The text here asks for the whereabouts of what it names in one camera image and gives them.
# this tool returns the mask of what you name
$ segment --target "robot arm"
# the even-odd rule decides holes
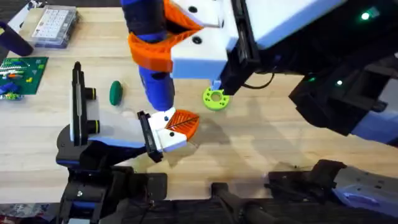
[[[301,74],[303,80],[289,97],[309,123],[345,136],[397,144],[398,109],[392,94],[398,85],[393,56],[398,51],[396,1],[164,4],[167,25],[174,25],[167,27],[183,29],[171,41],[153,45],[132,41],[131,34],[138,64],[150,67],[143,62],[162,58],[168,66],[156,69],[163,68],[172,78],[209,79],[212,89],[225,95],[234,95],[254,72]],[[151,47],[149,52],[140,50]],[[159,48],[165,55],[153,53]]]

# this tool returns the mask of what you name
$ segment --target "green circuit board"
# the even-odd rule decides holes
[[[0,74],[5,71],[16,70],[21,73],[19,78],[3,79],[0,75],[0,85],[13,82],[19,86],[16,92],[21,95],[34,95],[40,85],[48,57],[6,58],[0,66]]]

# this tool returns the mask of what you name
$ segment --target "orange bracket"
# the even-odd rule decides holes
[[[139,39],[133,33],[130,33],[128,41],[132,59],[138,65],[159,72],[172,72],[172,47],[198,32],[203,27],[193,22],[169,0],[164,0],[164,9],[167,20],[184,27],[189,31],[178,35],[172,35],[170,38],[156,44],[148,44],[147,42]]]

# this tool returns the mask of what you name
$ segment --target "plastic storage box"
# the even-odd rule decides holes
[[[35,47],[64,49],[78,20],[76,7],[45,6],[29,42]]]

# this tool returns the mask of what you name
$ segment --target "green led light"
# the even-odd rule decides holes
[[[368,20],[370,19],[371,15],[368,12],[362,13],[361,19],[362,20]]]

